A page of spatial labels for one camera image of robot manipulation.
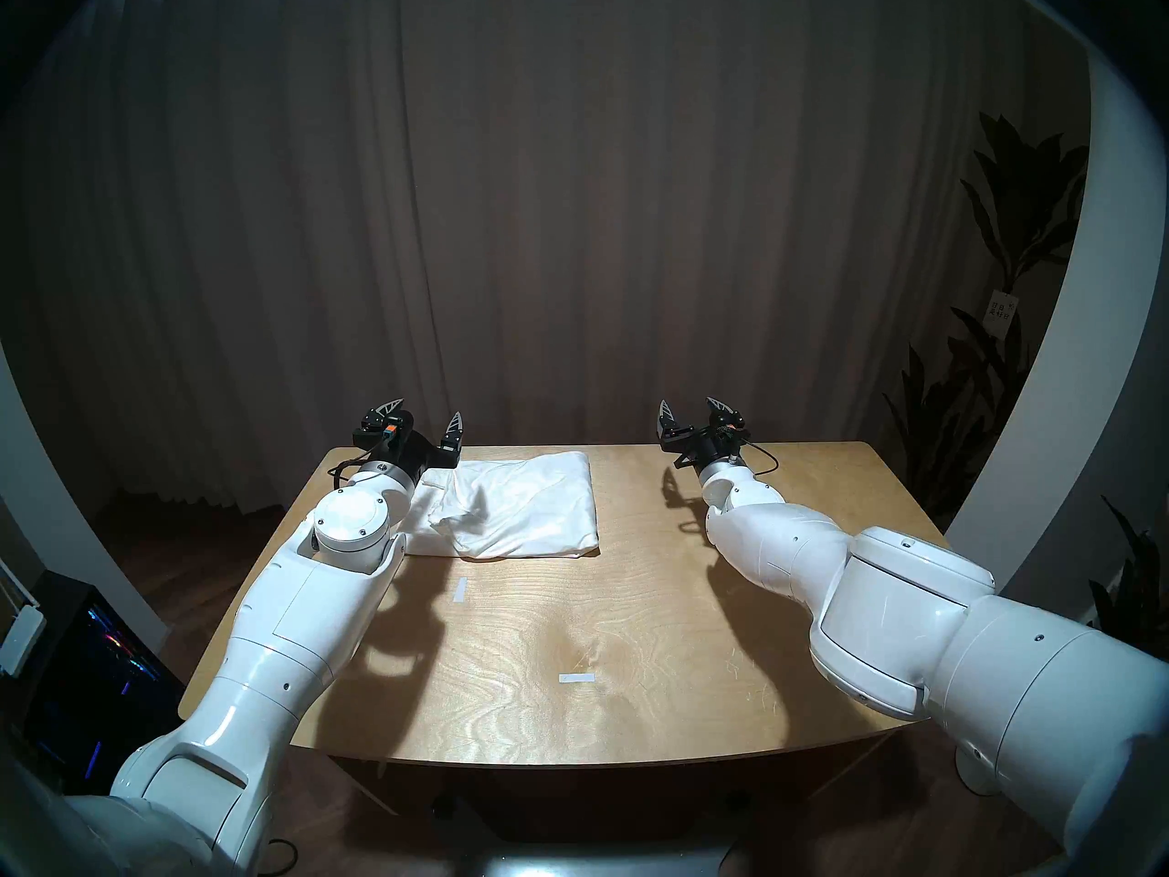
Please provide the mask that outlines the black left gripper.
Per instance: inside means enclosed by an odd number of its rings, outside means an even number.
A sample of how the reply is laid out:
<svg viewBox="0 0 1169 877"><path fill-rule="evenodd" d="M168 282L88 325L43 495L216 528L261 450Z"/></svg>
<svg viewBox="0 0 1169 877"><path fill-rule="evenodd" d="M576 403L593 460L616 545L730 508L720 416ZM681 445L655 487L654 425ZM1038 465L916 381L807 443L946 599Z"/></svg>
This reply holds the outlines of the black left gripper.
<svg viewBox="0 0 1169 877"><path fill-rule="evenodd" d="M354 446L373 462L397 467L414 483L430 469L456 469L463 446L462 413L455 412L440 443L433 444L415 430L411 413L397 413L402 403L397 398L368 410L354 430Z"/></svg>

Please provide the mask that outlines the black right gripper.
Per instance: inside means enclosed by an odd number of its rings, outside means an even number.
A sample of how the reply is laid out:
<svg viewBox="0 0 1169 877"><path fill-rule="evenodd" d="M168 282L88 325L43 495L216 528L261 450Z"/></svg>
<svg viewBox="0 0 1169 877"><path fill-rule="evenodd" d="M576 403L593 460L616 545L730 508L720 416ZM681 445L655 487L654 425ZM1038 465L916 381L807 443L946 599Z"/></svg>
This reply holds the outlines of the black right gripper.
<svg viewBox="0 0 1169 877"><path fill-rule="evenodd" d="M749 430L743 416L713 396L706 398L710 409L708 426L696 429L679 426L666 400L662 400L657 415L657 441L660 449L675 454L675 469L704 470L715 462L741 462L741 447L749 442Z"/></svg>

